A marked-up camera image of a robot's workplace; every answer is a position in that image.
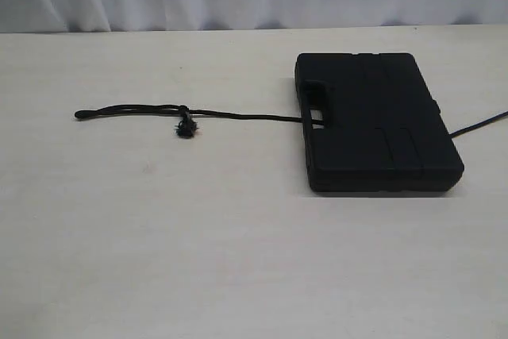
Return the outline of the black plastic case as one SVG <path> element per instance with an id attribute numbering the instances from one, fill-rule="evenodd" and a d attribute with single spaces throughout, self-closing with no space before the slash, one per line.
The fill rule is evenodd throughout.
<path id="1" fill-rule="evenodd" d="M 445 193 L 464 163 L 406 52 L 302 53 L 294 67 L 312 191 Z"/>

